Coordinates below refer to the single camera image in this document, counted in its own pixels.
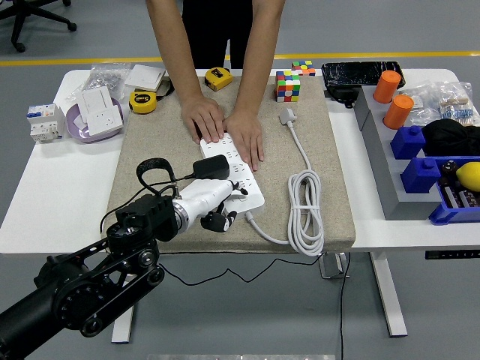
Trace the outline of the person's right hand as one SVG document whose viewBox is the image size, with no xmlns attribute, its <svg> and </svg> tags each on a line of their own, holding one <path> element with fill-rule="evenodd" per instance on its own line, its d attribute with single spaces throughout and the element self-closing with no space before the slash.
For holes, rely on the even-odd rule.
<svg viewBox="0 0 480 360">
<path fill-rule="evenodd" d="M 207 143 L 217 143 L 224 137 L 224 112 L 210 98 L 198 94 L 182 99 L 181 117 L 196 144 L 201 139 Z"/>
</svg>

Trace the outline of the person's left hand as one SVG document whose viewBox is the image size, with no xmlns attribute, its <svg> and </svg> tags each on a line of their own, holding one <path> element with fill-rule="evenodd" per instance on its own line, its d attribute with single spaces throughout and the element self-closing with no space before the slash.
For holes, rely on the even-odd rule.
<svg viewBox="0 0 480 360">
<path fill-rule="evenodd" d="M 259 169 L 264 160 L 263 131 L 257 115 L 249 110 L 234 109 L 223 122 L 241 159 L 252 172 Z"/>
</svg>

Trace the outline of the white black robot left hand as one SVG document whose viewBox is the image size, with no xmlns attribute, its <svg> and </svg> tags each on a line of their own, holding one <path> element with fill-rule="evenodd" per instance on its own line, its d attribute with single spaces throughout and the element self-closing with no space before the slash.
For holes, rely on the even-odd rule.
<svg viewBox="0 0 480 360">
<path fill-rule="evenodd" d="M 236 219 L 237 212 L 224 214 L 224 202 L 233 191 L 248 195 L 238 181 L 197 179 L 173 200 L 178 234 L 190 229 L 199 218 L 204 229 L 225 233 Z"/>
</svg>

